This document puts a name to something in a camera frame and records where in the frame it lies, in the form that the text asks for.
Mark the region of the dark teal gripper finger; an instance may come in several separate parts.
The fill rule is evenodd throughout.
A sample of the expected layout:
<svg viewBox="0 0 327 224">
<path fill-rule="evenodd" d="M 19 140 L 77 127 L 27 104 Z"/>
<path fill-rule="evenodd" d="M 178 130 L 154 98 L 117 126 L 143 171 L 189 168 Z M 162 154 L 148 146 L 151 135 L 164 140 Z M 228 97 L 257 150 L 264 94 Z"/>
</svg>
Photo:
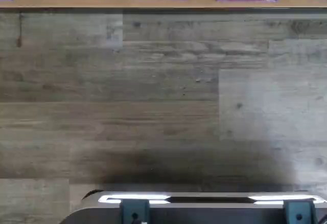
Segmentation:
<svg viewBox="0 0 327 224">
<path fill-rule="evenodd" d="M 283 210 L 287 224 L 316 224 L 316 209 L 312 200 L 284 201 Z"/>
<path fill-rule="evenodd" d="M 147 199 L 123 199 L 120 203 L 122 224 L 149 224 L 150 203 Z"/>
</svg>

